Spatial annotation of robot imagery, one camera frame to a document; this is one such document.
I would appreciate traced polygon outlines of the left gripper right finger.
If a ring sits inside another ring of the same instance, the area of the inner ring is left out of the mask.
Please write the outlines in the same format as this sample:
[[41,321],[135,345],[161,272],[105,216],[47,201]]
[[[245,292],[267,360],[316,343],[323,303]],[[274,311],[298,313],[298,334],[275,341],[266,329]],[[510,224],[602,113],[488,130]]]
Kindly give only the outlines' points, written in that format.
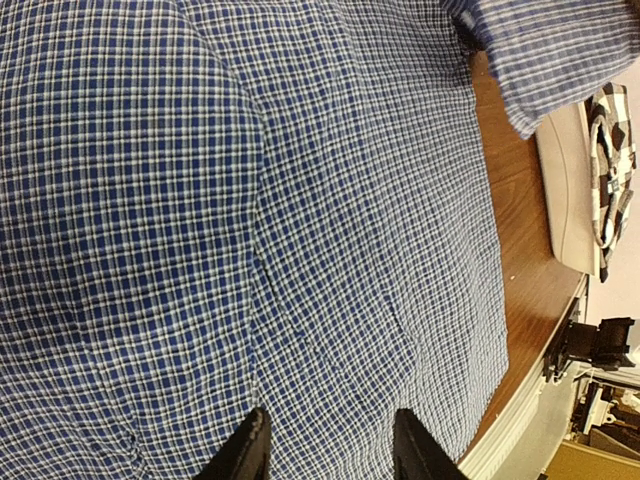
[[410,409],[395,413],[392,452],[395,479],[468,479]]

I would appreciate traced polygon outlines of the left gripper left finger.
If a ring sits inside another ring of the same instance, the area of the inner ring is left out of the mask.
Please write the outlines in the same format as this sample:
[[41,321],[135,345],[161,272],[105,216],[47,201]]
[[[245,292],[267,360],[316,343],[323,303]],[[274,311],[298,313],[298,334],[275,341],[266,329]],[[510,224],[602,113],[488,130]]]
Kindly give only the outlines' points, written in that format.
[[194,479],[268,479],[271,427],[269,413],[253,408]]

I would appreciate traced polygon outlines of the blue checked long sleeve shirt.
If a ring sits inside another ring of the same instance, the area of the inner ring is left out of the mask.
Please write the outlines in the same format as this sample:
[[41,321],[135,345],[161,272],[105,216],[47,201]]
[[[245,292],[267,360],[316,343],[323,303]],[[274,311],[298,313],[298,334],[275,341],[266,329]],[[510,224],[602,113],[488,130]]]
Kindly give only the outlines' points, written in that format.
[[509,365],[461,41],[523,137],[639,54],[624,1],[5,1],[1,475],[275,479],[461,457]]

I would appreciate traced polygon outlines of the white plastic basket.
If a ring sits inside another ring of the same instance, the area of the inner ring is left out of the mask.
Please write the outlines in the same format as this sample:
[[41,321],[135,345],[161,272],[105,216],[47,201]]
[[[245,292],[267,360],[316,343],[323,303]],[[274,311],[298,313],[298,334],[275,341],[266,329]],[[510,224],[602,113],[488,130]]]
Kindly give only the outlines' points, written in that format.
[[544,118],[535,132],[552,252],[563,265],[599,274],[600,247],[592,230],[591,163],[582,102]]

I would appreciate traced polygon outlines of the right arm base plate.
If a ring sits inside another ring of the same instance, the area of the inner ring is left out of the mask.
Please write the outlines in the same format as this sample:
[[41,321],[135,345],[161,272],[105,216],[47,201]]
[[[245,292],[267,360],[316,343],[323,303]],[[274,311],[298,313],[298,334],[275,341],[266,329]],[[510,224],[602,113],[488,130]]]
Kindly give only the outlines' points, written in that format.
[[568,320],[543,355],[542,376],[547,383],[559,381],[574,362],[603,371],[635,367],[629,342],[634,325],[630,317],[603,319],[599,325]]

